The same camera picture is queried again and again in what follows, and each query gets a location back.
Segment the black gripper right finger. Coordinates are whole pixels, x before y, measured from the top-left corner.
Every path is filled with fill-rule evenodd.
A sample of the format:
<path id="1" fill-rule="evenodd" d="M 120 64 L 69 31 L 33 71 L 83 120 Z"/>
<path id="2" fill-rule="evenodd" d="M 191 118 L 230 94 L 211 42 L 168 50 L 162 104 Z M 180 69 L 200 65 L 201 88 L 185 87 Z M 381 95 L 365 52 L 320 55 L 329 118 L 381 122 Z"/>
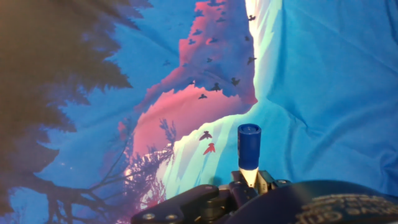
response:
<path id="1" fill-rule="evenodd" d="M 291 182 L 289 180 L 274 179 L 270 173 L 265 170 L 259 170 L 257 172 L 257 192 L 260 195 L 290 184 Z"/>

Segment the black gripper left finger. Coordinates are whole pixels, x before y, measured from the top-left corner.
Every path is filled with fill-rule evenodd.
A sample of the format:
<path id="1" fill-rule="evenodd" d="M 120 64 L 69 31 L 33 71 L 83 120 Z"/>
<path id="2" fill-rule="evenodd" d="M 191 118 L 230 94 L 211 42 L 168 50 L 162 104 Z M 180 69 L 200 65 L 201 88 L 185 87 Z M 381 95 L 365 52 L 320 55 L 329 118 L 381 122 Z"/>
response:
<path id="1" fill-rule="evenodd" d="M 131 218 L 131 224 L 222 224 L 245 203 L 258 196 L 238 171 L 233 181 L 219 187 L 203 184 L 147 208 Z"/>

